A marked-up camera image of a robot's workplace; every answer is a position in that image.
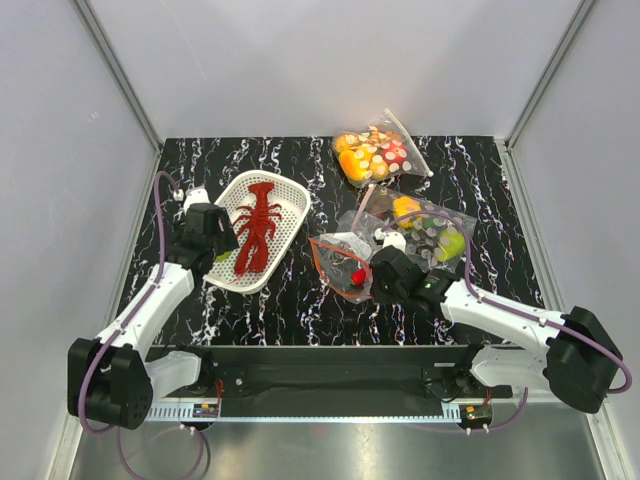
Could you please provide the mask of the green fake apple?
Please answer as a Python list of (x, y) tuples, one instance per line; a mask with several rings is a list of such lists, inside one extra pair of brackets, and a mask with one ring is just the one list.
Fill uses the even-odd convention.
[(231, 253), (232, 253), (231, 251), (227, 251), (217, 256), (215, 259), (215, 263), (224, 262), (226, 259), (230, 257)]

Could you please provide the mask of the red fake chili peppers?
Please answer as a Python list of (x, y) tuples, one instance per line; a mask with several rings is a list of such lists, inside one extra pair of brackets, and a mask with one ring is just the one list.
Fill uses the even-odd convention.
[(360, 268), (350, 275), (350, 284), (354, 287), (362, 287), (369, 277), (369, 271), (366, 268)]

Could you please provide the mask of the red fake lobster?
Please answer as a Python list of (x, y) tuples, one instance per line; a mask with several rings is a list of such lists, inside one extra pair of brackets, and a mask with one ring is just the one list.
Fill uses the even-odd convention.
[(248, 273), (262, 273), (269, 260), (268, 241), (273, 240), (276, 233), (276, 220), (281, 220), (281, 205), (271, 203), (270, 193), (275, 185), (270, 181), (251, 184), (248, 191), (255, 197), (255, 205), (242, 205), (239, 210), (244, 213), (233, 223), (233, 226), (241, 223), (237, 234), (247, 234), (240, 248), (234, 265), (234, 273), (237, 277), (243, 277)]

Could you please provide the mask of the clear red-zip bag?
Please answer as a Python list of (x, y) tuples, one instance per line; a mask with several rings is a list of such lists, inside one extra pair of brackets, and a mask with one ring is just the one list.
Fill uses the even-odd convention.
[[(336, 232), (309, 239), (314, 266), (321, 280), (345, 300), (359, 304), (371, 298), (373, 274), (370, 262), (382, 247), (374, 240), (374, 231), (384, 222), (366, 212), (347, 211), (338, 221)], [(366, 268), (370, 277), (362, 287), (350, 284), (350, 275)]]

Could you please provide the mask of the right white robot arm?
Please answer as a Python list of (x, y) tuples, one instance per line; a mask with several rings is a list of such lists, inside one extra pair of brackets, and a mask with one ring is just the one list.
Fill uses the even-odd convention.
[(616, 374), (629, 371), (599, 319), (585, 308), (563, 313), (508, 300), (466, 277), (440, 269), (424, 272), (392, 246), (376, 253), (370, 266), (375, 302), (402, 303), (427, 319), (471, 326), (509, 342), (507, 348), (480, 348), (454, 371), (463, 395), (476, 396), (487, 387), (528, 387), (595, 414), (615, 393)]

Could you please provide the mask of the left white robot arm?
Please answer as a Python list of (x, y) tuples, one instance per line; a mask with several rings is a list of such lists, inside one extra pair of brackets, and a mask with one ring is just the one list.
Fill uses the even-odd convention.
[(176, 350), (149, 361), (148, 352), (177, 307), (221, 255), (237, 249), (227, 210), (190, 205), (171, 235), (160, 235), (160, 258), (145, 286), (92, 339), (78, 338), (67, 357), (67, 409), (82, 427), (138, 428), (152, 403), (183, 387), (196, 396), (215, 386), (216, 372), (200, 354)]

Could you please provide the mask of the dotted bag with yellow pepper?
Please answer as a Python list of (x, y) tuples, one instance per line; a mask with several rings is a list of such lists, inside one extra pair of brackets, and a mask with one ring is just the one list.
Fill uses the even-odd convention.
[(359, 209), (376, 216), (384, 222), (384, 226), (397, 220), (393, 215), (393, 200), (408, 196), (420, 202), (418, 211), (420, 220), (416, 220), (409, 229), (399, 228), (397, 223), (391, 229), (401, 233), (406, 240), (406, 255), (419, 265), (423, 271), (438, 268), (454, 272), (465, 258), (465, 251), (457, 258), (441, 263), (437, 260), (435, 249), (442, 231), (454, 230), (463, 234), (465, 241), (473, 236), (476, 219), (466, 214), (436, 205), (428, 200), (419, 199), (380, 185), (371, 186), (363, 197)]

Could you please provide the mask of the green fake pear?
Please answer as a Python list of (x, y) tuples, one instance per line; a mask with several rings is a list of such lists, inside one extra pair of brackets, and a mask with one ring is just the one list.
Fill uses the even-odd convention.
[(466, 248), (466, 241), (463, 234), (454, 230), (453, 232), (442, 231), (438, 237), (435, 255), (439, 262), (444, 263), (459, 257)]

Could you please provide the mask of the yellow fake bell pepper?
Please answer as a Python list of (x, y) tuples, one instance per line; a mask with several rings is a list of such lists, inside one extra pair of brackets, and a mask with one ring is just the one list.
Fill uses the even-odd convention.
[(393, 215), (395, 219), (407, 216), (404, 220), (399, 220), (397, 226), (403, 229), (409, 229), (412, 227), (416, 220), (420, 220), (419, 215), (410, 216), (410, 213), (418, 212), (421, 210), (420, 202), (414, 200), (408, 196), (401, 196), (393, 200)]

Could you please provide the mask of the dotted bag of orange fruit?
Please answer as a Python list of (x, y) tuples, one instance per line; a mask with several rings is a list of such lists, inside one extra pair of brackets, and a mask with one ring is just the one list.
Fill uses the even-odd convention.
[(339, 131), (332, 138), (332, 149), (347, 181), (357, 188), (406, 174), (434, 175), (408, 130), (389, 109), (360, 130)]

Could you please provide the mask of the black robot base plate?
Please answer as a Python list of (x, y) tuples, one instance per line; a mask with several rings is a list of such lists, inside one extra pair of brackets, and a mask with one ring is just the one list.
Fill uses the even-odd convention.
[(221, 401), (235, 421), (419, 420), (444, 404), (510, 399), (470, 373), (476, 346), (189, 346), (204, 377), (173, 391)]

